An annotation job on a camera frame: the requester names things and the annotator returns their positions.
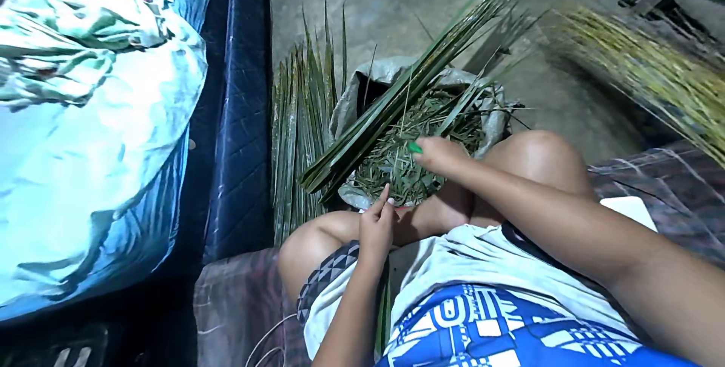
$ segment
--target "blue mattress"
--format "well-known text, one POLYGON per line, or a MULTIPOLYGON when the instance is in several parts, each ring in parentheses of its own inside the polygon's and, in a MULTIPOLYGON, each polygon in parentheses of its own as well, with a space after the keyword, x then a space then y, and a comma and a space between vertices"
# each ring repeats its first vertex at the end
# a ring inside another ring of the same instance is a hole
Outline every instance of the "blue mattress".
POLYGON ((177 249, 169 268, 270 247, 269 0, 209 0, 209 71, 190 122, 177 249))

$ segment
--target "finger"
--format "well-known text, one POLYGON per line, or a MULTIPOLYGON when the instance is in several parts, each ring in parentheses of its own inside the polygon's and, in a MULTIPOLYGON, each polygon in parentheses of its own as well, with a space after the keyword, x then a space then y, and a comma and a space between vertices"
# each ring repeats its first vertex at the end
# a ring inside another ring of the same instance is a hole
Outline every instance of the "finger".
POLYGON ((369 209, 365 212, 365 214, 368 214, 371 217, 378 218, 380 217, 380 213, 383 210, 383 206, 385 205, 385 201, 388 199, 388 194, 390 192, 390 183, 386 184, 385 187, 383 187, 383 191, 380 193, 380 197, 373 203, 373 205, 370 206, 369 209))
POLYGON ((383 210, 380 213, 380 220, 378 221, 378 224, 383 227, 392 227, 394 217, 395 207, 392 204, 386 202, 383 206, 383 210))

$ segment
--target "stack of palm fronds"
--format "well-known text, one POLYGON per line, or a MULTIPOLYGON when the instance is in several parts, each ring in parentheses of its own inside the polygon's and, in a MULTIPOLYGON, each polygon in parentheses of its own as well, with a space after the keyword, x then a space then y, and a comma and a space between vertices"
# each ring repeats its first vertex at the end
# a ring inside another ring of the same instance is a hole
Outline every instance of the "stack of palm fronds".
MULTIPOLYGON (((492 29, 487 32, 481 47, 481 50, 486 53, 485 59, 489 60, 488 65, 481 71, 476 85, 471 85, 464 94, 449 100, 451 107, 445 109, 448 111, 446 118, 436 128, 436 134, 449 132, 456 122, 462 120, 461 112, 468 112, 472 102, 493 83, 492 77, 483 78, 483 76, 493 71, 505 50, 533 23, 525 13, 515 15, 514 8, 518 1, 481 0, 467 13, 465 12, 469 9, 470 4, 465 6, 458 17, 452 20, 449 27, 412 65, 410 72, 405 73, 392 84, 385 94, 379 96, 355 124, 335 140, 325 153, 303 172, 299 180, 304 189, 309 192, 324 189, 322 201, 327 200, 336 193, 338 187, 363 162, 364 158, 369 157, 369 153, 376 145, 381 148, 387 147, 378 140, 382 136, 386 136, 384 135, 386 131, 388 137, 396 135, 395 127, 391 125, 404 126, 401 118, 408 107, 416 106, 411 114, 420 114, 417 119, 418 123, 425 121, 423 117, 425 108, 421 108, 421 104, 418 102, 425 94, 435 94, 430 92, 433 87, 431 81, 467 48, 479 29, 490 22, 494 23, 492 29)), ((414 133, 409 133, 408 136, 401 138, 407 139, 411 135, 414 133)), ((392 141, 392 143, 400 146, 403 139, 392 141)), ((384 154, 381 150, 374 153, 384 154)), ((397 151, 396 155, 398 159, 403 157, 397 151)), ((397 159, 395 162, 391 162, 391 171, 396 170, 396 163, 397 159)))
POLYGON ((613 85, 725 168, 725 80, 621 20, 580 9, 564 14, 557 51, 613 85))
MULTIPOLYGON (((337 103, 334 46, 325 4, 325 49, 310 36, 304 19, 305 41, 292 49, 278 67, 272 88, 272 205, 275 245, 295 228, 323 214, 321 191, 305 192, 296 181, 329 146, 328 124, 337 103)), ((347 56, 343 10, 342 53, 347 56)), ((343 60, 343 74, 347 74, 343 60)))

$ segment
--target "dried straw bundle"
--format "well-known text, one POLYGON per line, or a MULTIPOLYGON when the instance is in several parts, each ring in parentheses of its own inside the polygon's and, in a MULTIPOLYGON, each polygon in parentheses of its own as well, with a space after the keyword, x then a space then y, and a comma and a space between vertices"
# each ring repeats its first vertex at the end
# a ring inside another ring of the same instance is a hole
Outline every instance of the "dried straw bundle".
POLYGON ((563 18, 559 54, 628 95, 725 168, 722 71, 614 17, 580 9, 563 18))

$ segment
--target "mattress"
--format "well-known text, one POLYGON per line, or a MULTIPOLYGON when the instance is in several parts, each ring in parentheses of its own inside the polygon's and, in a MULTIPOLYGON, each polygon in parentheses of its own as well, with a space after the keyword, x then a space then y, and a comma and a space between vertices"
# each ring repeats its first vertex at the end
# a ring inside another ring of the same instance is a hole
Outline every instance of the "mattress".
MULTIPOLYGON (((198 32, 209 0, 176 0, 173 10, 198 32)), ((38 144, 57 130, 55 117, 63 112, 57 103, 43 103, 21 111, 0 109, 0 130, 13 133, 0 140, 6 151, 0 157, 0 185, 38 144)), ((66 305, 102 295, 145 279, 173 251, 177 239, 180 193, 186 172, 188 127, 178 139, 160 170, 133 199, 125 212, 114 218, 102 234, 99 249, 79 269, 62 279, 59 295, 23 295, 22 300, 0 307, 0 321, 17 320, 40 309, 66 305)))
POLYGON ((209 72, 190 137, 172 271, 270 247, 269 0, 210 0, 209 72))

